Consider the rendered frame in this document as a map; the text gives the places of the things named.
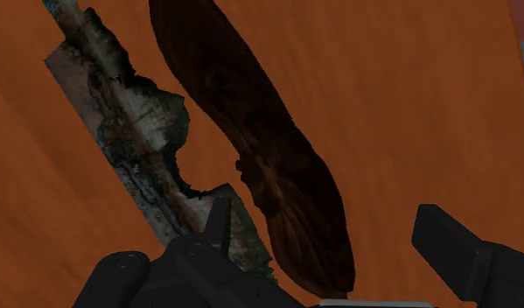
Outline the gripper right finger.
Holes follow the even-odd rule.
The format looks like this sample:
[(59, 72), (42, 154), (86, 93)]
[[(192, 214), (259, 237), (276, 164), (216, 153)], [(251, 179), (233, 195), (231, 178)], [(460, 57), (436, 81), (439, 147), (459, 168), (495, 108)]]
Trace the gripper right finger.
[(412, 244), (459, 300), (524, 308), (524, 253), (481, 240), (433, 204), (417, 208)]

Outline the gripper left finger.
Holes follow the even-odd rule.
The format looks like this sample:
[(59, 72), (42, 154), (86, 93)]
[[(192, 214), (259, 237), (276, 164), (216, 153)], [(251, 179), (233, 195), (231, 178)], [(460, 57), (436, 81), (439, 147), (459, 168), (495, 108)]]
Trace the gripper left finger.
[(230, 231), (231, 199), (215, 199), (204, 230), (174, 238), (159, 258), (139, 251), (102, 258), (72, 308), (304, 308), (228, 258)]

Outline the dark brown wooden spoon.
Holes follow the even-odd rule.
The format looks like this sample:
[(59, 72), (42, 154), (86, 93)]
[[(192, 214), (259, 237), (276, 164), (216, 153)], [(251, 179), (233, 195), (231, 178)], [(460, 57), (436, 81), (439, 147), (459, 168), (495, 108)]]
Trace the dark brown wooden spoon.
[(338, 187), (260, 63), (214, 0), (148, 0), (167, 66), (238, 152), (279, 267), (320, 298), (355, 281)]

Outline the mottled grey brown flat slab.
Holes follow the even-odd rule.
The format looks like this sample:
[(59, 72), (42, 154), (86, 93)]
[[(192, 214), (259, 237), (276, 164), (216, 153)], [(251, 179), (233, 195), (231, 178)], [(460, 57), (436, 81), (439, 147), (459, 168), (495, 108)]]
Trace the mottled grey brown flat slab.
[(94, 9), (82, 10), (77, 0), (41, 1), (65, 35), (45, 64), (159, 241), (200, 231), (213, 201), (228, 197), (231, 260), (271, 278), (269, 252), (235, 189), (198, 191), (180, 176), (176, 154), (190, 123), (183, 96), (136, 74)]

